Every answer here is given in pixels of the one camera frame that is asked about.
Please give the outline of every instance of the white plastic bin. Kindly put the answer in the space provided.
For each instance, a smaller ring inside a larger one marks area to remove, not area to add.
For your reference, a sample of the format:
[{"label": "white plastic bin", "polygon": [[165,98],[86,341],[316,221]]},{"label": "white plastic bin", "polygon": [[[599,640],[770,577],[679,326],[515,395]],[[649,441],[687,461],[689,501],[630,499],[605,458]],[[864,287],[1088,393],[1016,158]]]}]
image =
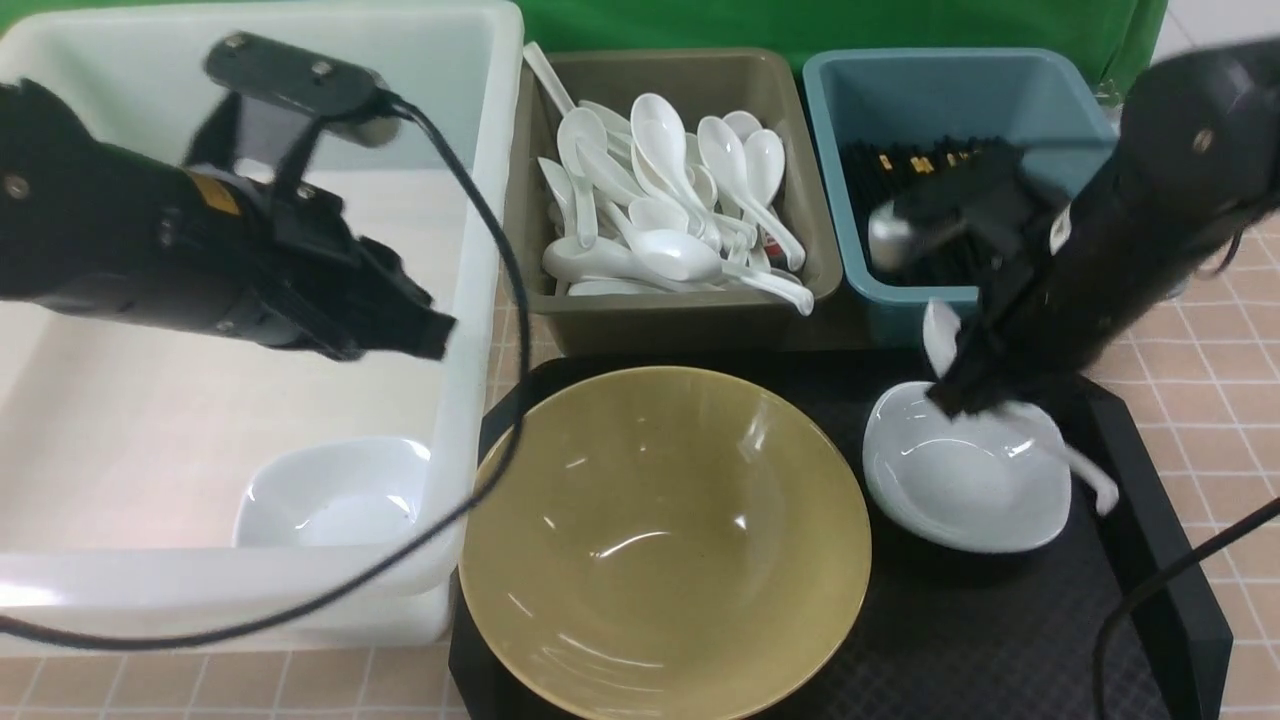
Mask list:
[{"label": "white plastic bin", "polygon": [[[379,72],[436,122],[502,211],[524,38],[509,3],[56,13],[0,40],[0,81],[40,82],[99,140],[178,163],[223,94],[204,58],[234,31]],[[308,181],[344,196],[352,228],[401,252],[458,319],[445,361],[374,355],[342,365],[0,305],[0,612],[86,632],[189,632],[355,575],[389,546],[232,547],[253,471],[311,445],[403,436],[430,448],[420,529],[470,493],[493,334],[493,240],[415,128],[381,150],[326,138]],[[462,533],[452,529],[340,606],[239,647],[434,639],[448,623]],[[0,638],[0,655],[45,650]]]}]

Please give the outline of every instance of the tiled floor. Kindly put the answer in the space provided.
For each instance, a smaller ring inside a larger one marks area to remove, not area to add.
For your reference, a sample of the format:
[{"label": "tiled floor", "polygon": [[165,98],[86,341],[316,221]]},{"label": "tiled floor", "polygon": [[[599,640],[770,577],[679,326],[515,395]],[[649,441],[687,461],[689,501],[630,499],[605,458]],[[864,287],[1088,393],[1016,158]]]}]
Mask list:
[{"label": "tiled floor", "polygon": [[[1157,56],[1280,35],[1280,0],[1172,0]],[[1225,281],[1157,307],[1094,377],[1129,402],[1192,542],[1280,491],[1280,223]],[[511,388],[500,299],[490,400]],[[544,328],[535,355],[556,355]],[[1280,720],[1280,524],[1204,565],[1238,638],[1224,717]],[[270,655],[0,660],[0,720],[463,720],[443,644]]]}]

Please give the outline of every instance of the black tray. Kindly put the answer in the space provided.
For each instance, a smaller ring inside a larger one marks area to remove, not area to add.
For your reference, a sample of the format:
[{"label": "black tray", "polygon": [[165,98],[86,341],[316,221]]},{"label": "black tray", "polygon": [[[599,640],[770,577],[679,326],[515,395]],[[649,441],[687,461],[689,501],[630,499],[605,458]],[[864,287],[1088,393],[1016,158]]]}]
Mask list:
[{"label": "black tray", "polygon": [[[899,382],[928,378],[915,351],[630,356],[554,361],[535,370],[529,389],[539,401],[593,375],[654,364],[708,368],[781,395],[822,427],[855,470],[876,398]],[[756,717],[1092,717],[1089,655],[1102,618],[1124,591],[1189,544],[1120,398],[1070,379],[1034,400],[1116,479],[1120,507],[1098,520],[1092,496],[1078,489],[1059,539],[1032,553],[991,557],[920,541],[868,501],[872,582],[854,630],[813,680]],[[511,427],[512,410],[508,397],[485,418],[481,455]],[[1217,717],[1230,651],[1230,629],[1203,573],[1185,573],[1115,637],[1111,717]],[[449,667],[474,720],[573,717],[507,673],[461,593]]]}]

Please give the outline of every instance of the blue plastic bin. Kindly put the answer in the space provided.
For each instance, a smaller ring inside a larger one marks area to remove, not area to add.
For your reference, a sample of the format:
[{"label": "blue plastic bin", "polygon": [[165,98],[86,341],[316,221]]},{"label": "blue plastic bin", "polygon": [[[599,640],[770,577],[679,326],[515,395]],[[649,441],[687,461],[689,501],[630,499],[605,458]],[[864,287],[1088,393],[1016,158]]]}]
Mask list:
[{"label": "blue plastic bin", "polygon": [[[919,345],[931,297],[965,314],[977,305],[978,288],[895,287],[872,277],[841,147],[859,141],[932,145],[945,136],[998,136],[1027,145],[1115,138],[1080,73],[1047,50],[836,50],[805,64],[804,87],[845,277],[869,302],[868,324],[878,346]],[[1034,150],[1025,167],[1074,196],[1108,155],[1105,147]]]}]

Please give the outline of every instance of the robotic arm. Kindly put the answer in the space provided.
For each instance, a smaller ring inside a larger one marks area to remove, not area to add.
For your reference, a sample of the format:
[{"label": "robotic arm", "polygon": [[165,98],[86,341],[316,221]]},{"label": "robotic arm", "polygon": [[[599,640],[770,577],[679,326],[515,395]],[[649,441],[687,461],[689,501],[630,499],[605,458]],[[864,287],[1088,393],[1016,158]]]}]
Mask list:
[{"label": "robotic arm", "polygon": [[[372,72],[238,33],[205,69],[228,88],[182,168],[95,141],[52,92],[0,86],[0,300],[310,350],[439,360],[453,319],[340,197],[302,177],[323,132],[366,146],[398,128]],[[236,174],[241,159],[270,183]]]},{"label": "robotic arm", "polygon": [[995,246],[977,316],[932,389],[979,413],[1078,373],[1233,236],[1280,206],[1280,41],[1174,58],[1130,92],[1119,145],[1065,210],[1014,149],[922,183],[873,217],[918,250],[961,229]]}]

